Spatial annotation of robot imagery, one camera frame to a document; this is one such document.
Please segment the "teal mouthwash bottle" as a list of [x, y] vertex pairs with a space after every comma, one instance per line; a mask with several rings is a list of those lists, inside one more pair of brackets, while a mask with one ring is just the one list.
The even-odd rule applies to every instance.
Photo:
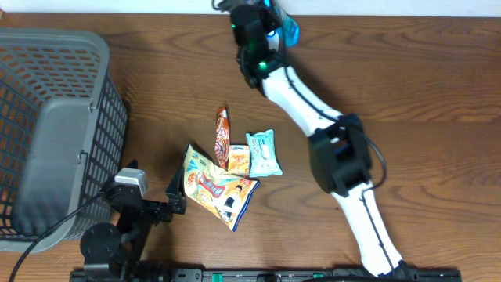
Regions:
[[270, 31], [267, 40], [271, 49], [278, 49], [282, 42], [286, 48], [295, 46], [300, 37], [300, 28], [292, 16], [282, 9], [276, 0], [264, 0], [267, 7], [271, 8], [281, 20], [281, 27]]

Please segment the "large snack chip bag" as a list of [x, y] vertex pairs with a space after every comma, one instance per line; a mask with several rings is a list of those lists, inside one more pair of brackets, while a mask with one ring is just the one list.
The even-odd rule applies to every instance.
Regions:
[[222, 220], [233, 232], [260, 185], [258, 180], [232, 175], [218, 167], [191, 144], [186, 147], [182, 174], [186, 195]]

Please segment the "orange red snack bar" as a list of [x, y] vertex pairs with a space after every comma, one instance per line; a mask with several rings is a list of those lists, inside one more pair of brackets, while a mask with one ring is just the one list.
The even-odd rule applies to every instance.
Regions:
[[221, 107], [216, 113], [216, 139], [214, 144], [214, 152], [218, 160], [219, 166], [227, 169], [229, 161], [230, 147], [230, 127], [228, 112], [226, 107]]

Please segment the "small orange tissue box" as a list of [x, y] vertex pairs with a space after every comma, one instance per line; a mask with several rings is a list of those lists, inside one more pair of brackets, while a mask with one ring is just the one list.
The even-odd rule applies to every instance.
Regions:
[[248, 145], [231, 145], [229, 147], [229, 173], [248, 175], [250, 172], [250, 162], [250, 148]]

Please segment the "mint green wipes packet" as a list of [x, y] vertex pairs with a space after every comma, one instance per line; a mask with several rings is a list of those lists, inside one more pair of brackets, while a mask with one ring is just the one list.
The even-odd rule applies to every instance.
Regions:
[[250, 147], [250, 177], [267, 177], [282, 175], [283, 171], [276, 159], [275, 133], [273, 129], [246, 134]]

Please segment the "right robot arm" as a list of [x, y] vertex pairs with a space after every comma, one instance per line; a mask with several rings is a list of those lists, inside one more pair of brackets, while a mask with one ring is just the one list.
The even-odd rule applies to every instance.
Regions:
[[221, 1], [230, 15], [237, 62], [247, 84], [283, 109], [308, 139], [310, 165], [320, 188], [341, 206], [359, 246], [362, 265], [380, 279], [411, 280], [392, 244], [374, 197], [370, 154], [380, 150], [355, 114], [324, 103], [297, 75], [287, 57], [301, 34], [276, 1]]

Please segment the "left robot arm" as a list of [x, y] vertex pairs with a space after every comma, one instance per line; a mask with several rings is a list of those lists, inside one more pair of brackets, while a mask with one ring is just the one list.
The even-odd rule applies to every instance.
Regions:
[[101, 199], [119, 214], [117, 223], [96, 223], [80, 243], [84, 256], [82, 270], [70, 273], [71, 281], [170, 281], [172, 271], [159, 262], [141, 260], [153, 226], [171, 222], [186, 212], [180, 168], [166, 189], [166, 202], [146, 200], [146, 173], [130, 162], [103, 184]]

